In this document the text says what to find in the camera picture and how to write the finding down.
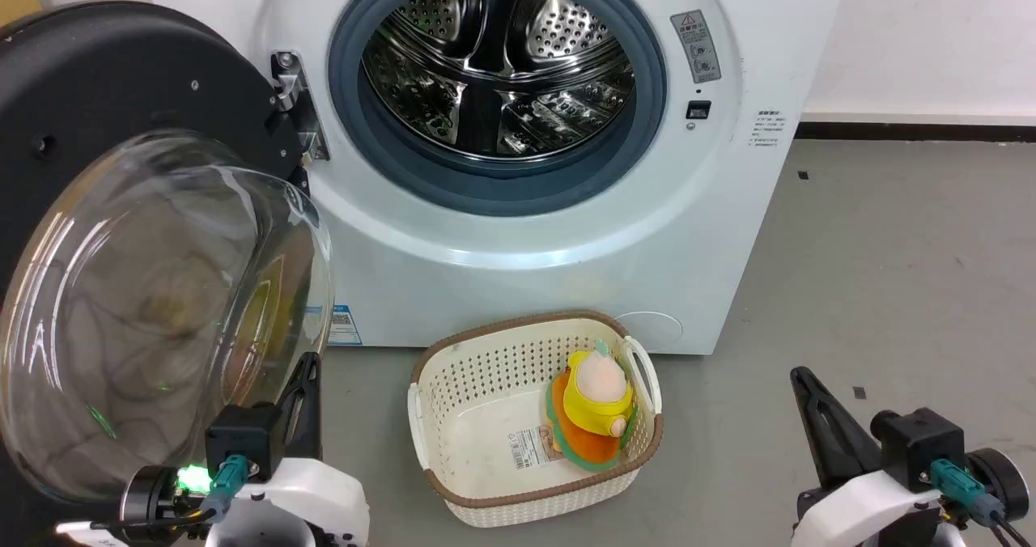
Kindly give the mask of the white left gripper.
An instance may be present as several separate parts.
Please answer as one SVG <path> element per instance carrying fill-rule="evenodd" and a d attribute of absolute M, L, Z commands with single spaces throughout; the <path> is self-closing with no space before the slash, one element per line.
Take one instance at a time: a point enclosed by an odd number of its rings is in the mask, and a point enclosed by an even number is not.
<path fill-rule="evenodd" d="M 268 481 L 237 492 L 211 526 L 207 546 L 369 544 L 371 515 L 362 484 L 321 461 L 321 356 L 307 352 L 303 361 L 304 379 L 293 378 L 278 398 L 287 458 Z"/>

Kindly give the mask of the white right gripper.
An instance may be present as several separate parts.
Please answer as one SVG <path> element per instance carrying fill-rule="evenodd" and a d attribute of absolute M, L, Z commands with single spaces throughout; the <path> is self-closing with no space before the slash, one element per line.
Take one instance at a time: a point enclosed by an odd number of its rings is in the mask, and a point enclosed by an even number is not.
<path fill-rule="evenodd" d="M 809 367 L 789 373 L 819 484 L 798 496 L 792 546 L 945 546 L 942 492 L 928 471 L 916 478 L 920 492 L 877 471 L 876 440 Z"/>

